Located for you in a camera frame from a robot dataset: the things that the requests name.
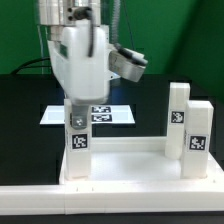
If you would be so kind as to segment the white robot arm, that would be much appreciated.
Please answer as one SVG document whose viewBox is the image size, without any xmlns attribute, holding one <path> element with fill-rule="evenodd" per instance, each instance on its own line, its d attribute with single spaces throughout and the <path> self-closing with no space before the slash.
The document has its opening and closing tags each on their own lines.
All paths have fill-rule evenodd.
<svg viewBox="0 0 224 224">
<path fill-rule="evenodd" d="M 47 28 L 53 73 L 70 100 L 71 126 L 88 125 L 89 107 L 109 94 L 109 43 L 100 0 L 37 0 L 38 22 Z"/>
</svg>

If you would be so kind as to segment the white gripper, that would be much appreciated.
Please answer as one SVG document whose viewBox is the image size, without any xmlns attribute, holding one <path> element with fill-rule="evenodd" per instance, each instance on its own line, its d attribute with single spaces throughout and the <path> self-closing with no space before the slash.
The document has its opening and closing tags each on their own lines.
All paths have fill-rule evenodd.
<svg viewBox="0 0 224 224">
<path fill-rule="evenodd" d="M 79 20 L 62 30 L 61 41 L 49 41 L 53 72 L 73 106 L 70 115 L 75 130 L 87 127 L 87 106 L 104 103 L 109 94 L 107 40 L 104 30 L 94 29 L 93 56 L 88 56 L 90 26 Z"/>
</svg>

